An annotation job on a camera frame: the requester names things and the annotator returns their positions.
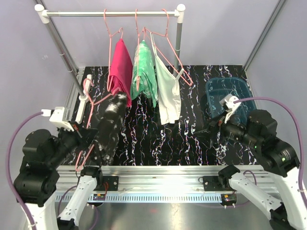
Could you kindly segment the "black white tie-dye trousers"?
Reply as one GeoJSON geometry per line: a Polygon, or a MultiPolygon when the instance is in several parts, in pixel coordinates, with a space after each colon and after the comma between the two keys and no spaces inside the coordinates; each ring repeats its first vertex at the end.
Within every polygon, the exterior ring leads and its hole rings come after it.
{"type": "Polygon", "coordinates": [[[123,127],[128,97],[125,92],[118,92],[107,106],[93,140],[93,160],[99,166],[112,165],[123,127]]]}

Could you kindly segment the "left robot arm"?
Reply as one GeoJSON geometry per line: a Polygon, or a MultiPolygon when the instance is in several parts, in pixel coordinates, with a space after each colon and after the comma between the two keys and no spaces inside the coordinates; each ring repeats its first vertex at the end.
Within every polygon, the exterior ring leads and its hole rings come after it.
{"type": "Polygon", "coordinates": [[[89,147],[97,129],[86,129],[73,124],[71,131],[63,128],[55,137],[46,129],[30,133],[23,146],[23,161],[20,173],[14,180],[20,204],[27,206],[33,227],[38,230],[77,230],[79,220],[88,198],[94,190],[104,185],[101,169],[86,166],[81,170],[80,180],[68,205],[57,215],[55,191],[59,179],[57,168],[76,149],[89,147]]]}

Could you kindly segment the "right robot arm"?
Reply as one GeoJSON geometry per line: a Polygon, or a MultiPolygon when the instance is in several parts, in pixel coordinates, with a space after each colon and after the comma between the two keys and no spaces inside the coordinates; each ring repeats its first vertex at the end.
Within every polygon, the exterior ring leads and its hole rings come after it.
{"type": "Polygon", "coordinates": [[[208,120],[206,128],[194,136],[209,149],[217,134],[221,140],[232,140],[254,149],[257,163],[272,178],[281,198],[266,193],[233,165],[218,172],[219,187],[240,192],[266,215],[274,230],[305,230],[307,207],[298,179],[300,162],[294,148],[276,136],[276,129],[277,121],[266,110],[252,111],[245,126],[234,123],[224,112],[208,120]]]}

